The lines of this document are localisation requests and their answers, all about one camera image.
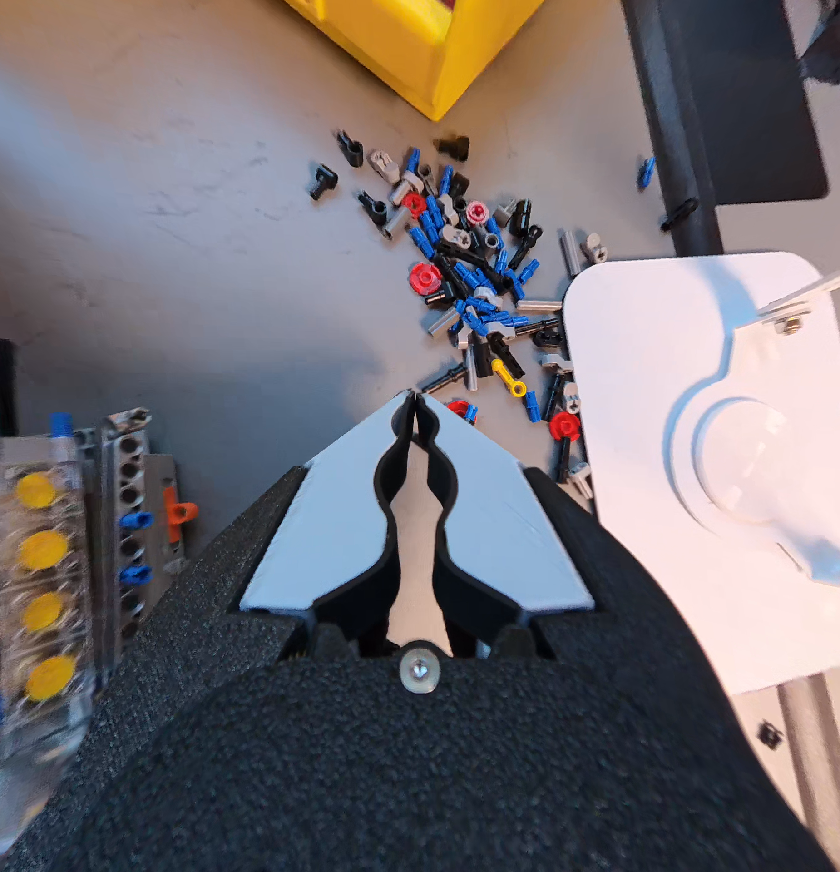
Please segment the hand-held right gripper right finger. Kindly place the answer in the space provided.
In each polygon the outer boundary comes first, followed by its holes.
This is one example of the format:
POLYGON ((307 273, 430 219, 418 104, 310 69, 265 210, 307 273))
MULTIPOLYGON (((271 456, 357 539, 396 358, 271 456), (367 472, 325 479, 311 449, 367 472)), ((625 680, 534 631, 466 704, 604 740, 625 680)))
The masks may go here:
POLYGON ((433 590, 445 616, 594 608, 520 461, 431 396, 421 396, 421 442, 441 507, 433 590))

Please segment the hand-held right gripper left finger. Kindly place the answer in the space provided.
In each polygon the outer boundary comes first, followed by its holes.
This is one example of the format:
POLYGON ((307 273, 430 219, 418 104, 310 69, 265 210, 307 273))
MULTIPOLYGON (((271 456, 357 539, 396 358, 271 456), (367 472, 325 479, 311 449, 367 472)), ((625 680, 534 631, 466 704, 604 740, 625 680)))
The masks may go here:
POLYGON ((240 597, 240 610, 309 616, 369 573, 395 539, 414 393, 398 393, 317 453, 240 597))

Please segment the grey brick engine model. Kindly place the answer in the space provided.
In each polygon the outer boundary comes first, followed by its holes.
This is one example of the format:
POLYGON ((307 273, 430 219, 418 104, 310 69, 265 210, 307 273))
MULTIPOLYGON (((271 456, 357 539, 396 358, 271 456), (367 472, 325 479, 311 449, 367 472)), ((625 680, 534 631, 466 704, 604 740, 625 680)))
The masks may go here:
POLYGON ((91 428, 54 413, 22 436, 15 347, 0 339, 0 845, 47 802, 170 587, 144 554, 151 422, 143 407, 91 428))

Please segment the white booklet stand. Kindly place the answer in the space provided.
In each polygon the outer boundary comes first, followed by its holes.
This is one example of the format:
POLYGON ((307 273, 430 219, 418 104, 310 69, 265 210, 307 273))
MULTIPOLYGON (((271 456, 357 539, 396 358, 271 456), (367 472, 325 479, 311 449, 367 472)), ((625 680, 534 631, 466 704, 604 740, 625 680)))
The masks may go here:
POLYGON ((840 332, 785 252, 603 263, 567 289, 602 525, 731 695, 840 666, 840 332))

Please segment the pile of colourful brick parts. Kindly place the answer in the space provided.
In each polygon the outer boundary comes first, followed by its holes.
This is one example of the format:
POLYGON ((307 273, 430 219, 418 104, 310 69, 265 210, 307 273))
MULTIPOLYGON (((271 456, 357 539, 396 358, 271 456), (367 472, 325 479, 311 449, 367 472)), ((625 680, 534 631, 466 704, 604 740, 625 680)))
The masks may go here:
POLYGON ((488 377, 501 382, 528 419, 547 426, 558 444, 555 480, 570 483, 584 500, 593 500, 591 469, 576 449, 582 440, 578 386, 573 365, 558 353, 565 339, 559 330, 559 303, 524 295, 539 262, 523 258, 541 228, 531 226, 511 255, 496 216, 483 202, 464 200, 469 182, 452 166, 444 168, 436 186, 435 174, 422 162, 417 148, 411 150, 403 172, 387 153, 367 154, 360 141, 342 129, 334 131, 334 138, 350 167, 361 168, 368 161, 392 187, 391 200, 359 190, 356 202, 382 239, 391 241, 402 233, 412 240, 419 261, 411 265, 407 280, 426 309, 437 311, 428 333, 447 336, 461 355, 457 364, 419 389, 421 396, 429 398, 455 384, 475 391, 478 382, 488 377), (511 344, 522 338, 531 338, 548 351, 539 360, 554 374, 544 410, 524 383, 524 370, 513 356, 511 344))

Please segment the yellow plastic bin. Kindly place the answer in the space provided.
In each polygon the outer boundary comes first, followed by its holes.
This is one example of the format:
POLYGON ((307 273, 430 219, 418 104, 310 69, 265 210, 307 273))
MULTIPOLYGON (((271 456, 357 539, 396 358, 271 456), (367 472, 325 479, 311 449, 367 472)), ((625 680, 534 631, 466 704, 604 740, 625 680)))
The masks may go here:
POLYGON ((419 113, 440 121, 540 1, 288 1, 419 113))

